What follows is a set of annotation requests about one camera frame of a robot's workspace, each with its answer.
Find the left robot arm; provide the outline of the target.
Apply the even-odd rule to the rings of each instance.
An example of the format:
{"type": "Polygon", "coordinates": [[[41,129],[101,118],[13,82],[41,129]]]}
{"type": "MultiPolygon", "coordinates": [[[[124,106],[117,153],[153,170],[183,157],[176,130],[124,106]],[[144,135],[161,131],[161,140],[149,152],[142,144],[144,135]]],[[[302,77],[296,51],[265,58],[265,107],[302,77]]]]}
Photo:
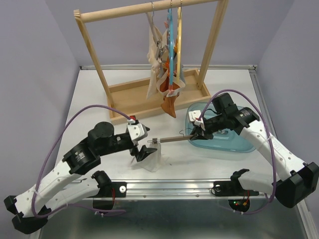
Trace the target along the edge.
{"type": "Polygon", "coordinates": [[[5,198],[6,209],[14,215],[14,228],[28,235],[41,229],[62,208],[76,205],[84,198],[99,195],[114,199],[118,190],[105,171],[96,171],[76,186],[68,189],[65,186],[100,165],[105,155],[128,150],[137,162],[143,161],[157,151],[146,146],[138,148],[138,142],[148,136],[148,131],[150,129],[138,121],[128,123],[122,134],[115,134],[109,122],[96,124],[88,136],[33,187],[18,196],[5,198]]]}

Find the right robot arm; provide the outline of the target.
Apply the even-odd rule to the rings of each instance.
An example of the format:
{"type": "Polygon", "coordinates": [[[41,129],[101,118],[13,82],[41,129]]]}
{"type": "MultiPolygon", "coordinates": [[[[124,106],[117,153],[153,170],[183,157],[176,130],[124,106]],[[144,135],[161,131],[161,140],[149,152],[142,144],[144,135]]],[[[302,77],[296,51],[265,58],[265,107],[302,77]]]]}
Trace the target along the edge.
{"type": "Polygon", "coordinates": [[[295,156],[270,132],[258,110],[238,108],[228,93],[220,92],[209,101],[215,116],[207,118],[203,110],[188,112],[193,125],[191,140],[211,140],[214,133],[228,129],[249,141],[269,162],[272,175],[258,174],[250,169],[235,171],[228,181],[216,182],[212,188],[217,197],[248,195],[251,191],[270,195],[283,206],[293,208],[316,190],[319,167],[295,156]]]}

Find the white underwear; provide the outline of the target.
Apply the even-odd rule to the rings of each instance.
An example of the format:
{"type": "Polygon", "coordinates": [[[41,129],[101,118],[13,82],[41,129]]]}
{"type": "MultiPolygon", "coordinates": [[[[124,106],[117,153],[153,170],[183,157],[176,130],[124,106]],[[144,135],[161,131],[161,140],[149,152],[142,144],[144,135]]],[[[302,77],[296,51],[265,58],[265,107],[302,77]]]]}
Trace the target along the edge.
{"type": "Polygon", "coordinates": [[[132,170],[144,169],[149,172],[157,172],[159,168],[164,165],[165,160],[161,153],[161,144],[159,142],[150,143],[149,147],[155,148],[156,151],[151,153],[141,162],[134,162],[134,163],[132,162],[131,163],[132,170]]]}

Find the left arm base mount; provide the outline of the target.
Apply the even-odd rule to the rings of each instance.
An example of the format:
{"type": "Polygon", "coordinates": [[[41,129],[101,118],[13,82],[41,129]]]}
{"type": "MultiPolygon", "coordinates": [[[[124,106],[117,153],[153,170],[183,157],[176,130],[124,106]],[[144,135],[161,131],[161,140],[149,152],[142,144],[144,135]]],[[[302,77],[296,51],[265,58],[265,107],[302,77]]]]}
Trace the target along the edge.
{"type": "Polygon", "coordinates": [[[125,198],[126,190],[121,191],[120,188],[127,189],[127,182],[112,181],[105,171],[96,171],[92,176],[97,183],[98,193],[93,198],[125,198]]]}

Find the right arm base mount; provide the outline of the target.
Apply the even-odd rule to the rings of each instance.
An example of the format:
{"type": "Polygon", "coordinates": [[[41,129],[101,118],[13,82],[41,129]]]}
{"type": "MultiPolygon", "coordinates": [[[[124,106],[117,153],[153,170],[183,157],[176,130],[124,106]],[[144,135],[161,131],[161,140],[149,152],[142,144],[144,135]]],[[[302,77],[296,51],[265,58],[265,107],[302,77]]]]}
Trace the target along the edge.
{"type": "Polygon", "coordinates": [[[216,197],[248,196],[248,193],[250,193],[251,196],[259,196],[258,191],[244,190],[239,183],[239,177],[246,172],[249,172],[249,169],[241,169],[235,171],[229,180],[215,181],[211,188],[212,194],[216,197]]]}

